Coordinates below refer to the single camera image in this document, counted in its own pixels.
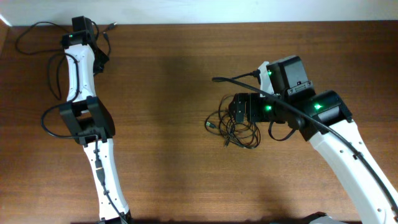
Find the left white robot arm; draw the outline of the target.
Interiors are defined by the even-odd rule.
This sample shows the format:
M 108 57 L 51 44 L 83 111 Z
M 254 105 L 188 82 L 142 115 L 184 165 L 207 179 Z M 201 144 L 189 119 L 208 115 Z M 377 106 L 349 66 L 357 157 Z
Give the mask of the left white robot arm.
M 129 223 L 130 209 L 121 191 L 114 162 L 114 121 L 96 96 L 94 77 L 109 57 L 98 47 L 93 21 L 72 18 L 73 31 L 62 37 L 68 61 L 69 90 L 60 116 L 90 162 L 99 200 L 100 223 Z

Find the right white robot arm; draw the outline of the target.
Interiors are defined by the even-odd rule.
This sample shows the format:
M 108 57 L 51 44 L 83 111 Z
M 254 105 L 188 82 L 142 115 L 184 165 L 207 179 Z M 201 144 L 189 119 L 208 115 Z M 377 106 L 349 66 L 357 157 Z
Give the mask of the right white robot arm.
M 326 160 L 363 223 L 397 223 L 397 190 L 341 97 L 333 90 L 317 94 L 296 55 L 264 62 L 251 75 L 260 87 L 235 94 L 228 106 L 234 120 L 288 124 Z

